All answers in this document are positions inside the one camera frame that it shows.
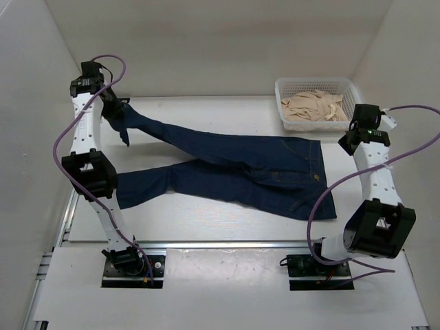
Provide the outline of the dark blue denim trousers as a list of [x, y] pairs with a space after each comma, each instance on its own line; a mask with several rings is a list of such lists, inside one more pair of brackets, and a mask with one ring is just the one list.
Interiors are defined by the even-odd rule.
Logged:
[[121, 209], [173, 190], [306, 220], [327, 189], [316, 140], [195, 131], [144, 117], [130, 105], [109, 124], [126, 145], [128, 130], [137, 129], [192, 156], [180, 164], [118, 174]]

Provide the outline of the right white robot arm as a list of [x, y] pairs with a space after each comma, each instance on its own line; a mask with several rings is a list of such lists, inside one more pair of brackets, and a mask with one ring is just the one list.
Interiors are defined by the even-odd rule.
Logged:
[[357, 104], [348, 131], [339, 145], [353, 157], [360, 174], [363, 202], [342, 234], [324, 238], [309, 257], [315, 274], [326, 274], [334, 261], [373, 257], [393, 259], [407, 239], [416, 214], [403, 205], [390, 166], [388, 132], [397, 123], [377, 105]]

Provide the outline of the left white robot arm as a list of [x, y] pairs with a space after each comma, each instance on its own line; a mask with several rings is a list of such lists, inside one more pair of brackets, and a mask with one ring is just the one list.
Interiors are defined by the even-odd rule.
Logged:
[[76, 123], [69, 155], [61, 158], [61, 166], [70, 175], [76, 192], [90, 203], [99, 218], [108, 242], [102, 251], [108, 264], [135, 276], [145, 268], [144, 258], [135, 247], [135, 239], [124, 233], [125, 223], [116, 197], [118, 175], [101, 147], [101, 119], [113, 122], [124, 117], [124, 104], [107, 86], [105, 69], [94, 60], [82, 62], [81, 75], [71, 81], [69, 92]]

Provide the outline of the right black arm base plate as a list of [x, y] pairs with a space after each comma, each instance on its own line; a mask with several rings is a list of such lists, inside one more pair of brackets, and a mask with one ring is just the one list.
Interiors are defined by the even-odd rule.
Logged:
[[290, 291], [354, 290], [348, 263], [323, 265], [312, 255], [288, 254], [279, 265], [287, 268]]

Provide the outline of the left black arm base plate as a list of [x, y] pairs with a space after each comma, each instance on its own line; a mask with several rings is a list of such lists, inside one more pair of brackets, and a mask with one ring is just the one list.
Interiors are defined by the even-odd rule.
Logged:
[[117, 269], [110, 261], [105, 261], [102, 273], [102, 288], [118, 289], [161, 289], [164, 284], [164, 272], [166, 268], [166, 256], [159, 254], [148, 255], [152, 271], [146, 263], [134, 268], [134, 270]]

